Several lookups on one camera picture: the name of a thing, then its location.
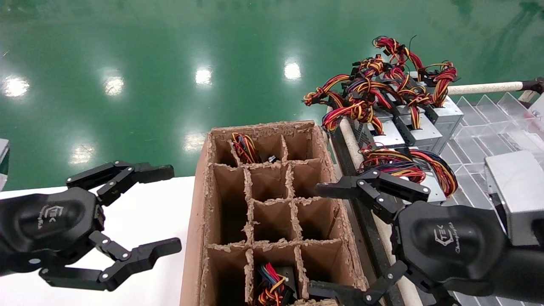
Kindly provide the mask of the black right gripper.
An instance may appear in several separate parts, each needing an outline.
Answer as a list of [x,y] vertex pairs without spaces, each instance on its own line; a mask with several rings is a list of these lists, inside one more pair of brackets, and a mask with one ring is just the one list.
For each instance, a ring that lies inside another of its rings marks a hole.
[[[309,294],[333,299],[340,306],[376,306],[404,275],[420,290],[456,291],[465,295],[515,298],[512,246],[493,210],[428,203],[430,190],[398,176],[370,170],[318,183],[322,198],[359,200],[386,224],[392,224],[397,261],[368,290],[310,281]],[[403,207],[386,196],[404,200]]]

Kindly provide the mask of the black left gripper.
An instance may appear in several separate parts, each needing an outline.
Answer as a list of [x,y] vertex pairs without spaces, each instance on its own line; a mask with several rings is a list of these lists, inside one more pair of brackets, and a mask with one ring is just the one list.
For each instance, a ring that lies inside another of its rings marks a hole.
[[[153,269],[162,256],[181,252],[179,238],[140,245],[128,251],[102,232],[108,207],[137,183],[166,181],[172,165],[115,161],[70,176],[69,189],[53,194],[27,194],[0,204],[1,275],[33,272],[52,287],[114,291],[131,275]],[[89,192],[101,186],[97,194]],[[104,271],[67,266],[95,246],[113,265]]]

